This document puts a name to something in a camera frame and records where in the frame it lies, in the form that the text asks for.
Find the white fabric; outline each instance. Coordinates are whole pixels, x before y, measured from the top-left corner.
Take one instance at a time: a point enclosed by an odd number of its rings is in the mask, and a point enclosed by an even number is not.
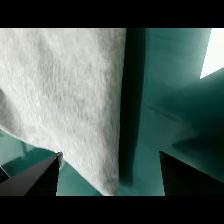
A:
[[[118,186],[124,28],[0,29],[0,128]]]

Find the gray fabric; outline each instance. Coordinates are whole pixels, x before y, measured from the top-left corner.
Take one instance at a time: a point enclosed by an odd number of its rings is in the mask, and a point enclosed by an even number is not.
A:
[[[0,29],[0,128],[118,186],[124,28]]]

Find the teal surface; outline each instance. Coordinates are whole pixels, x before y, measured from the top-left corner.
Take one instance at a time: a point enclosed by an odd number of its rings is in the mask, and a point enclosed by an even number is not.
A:
[[[128,30],[119,195],[164,195],[159,151],[224,182],[224,71],[200,80],[210,32]],[[12,175],[49,153],[5,134],[0,138],[0,164]],[[58,195],[100,194],[66,163]]]

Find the teal background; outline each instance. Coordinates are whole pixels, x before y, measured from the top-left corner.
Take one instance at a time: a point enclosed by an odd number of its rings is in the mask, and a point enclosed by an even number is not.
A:
[[[224,71],[200,80],[210,32],[210,28],[128,29],[119,195],[164,195],[159,151],[224,182]],[[51,153],[5,133],[0,138],[0,165],[10,175]],[[58,195],[100,194],[65,163]]]

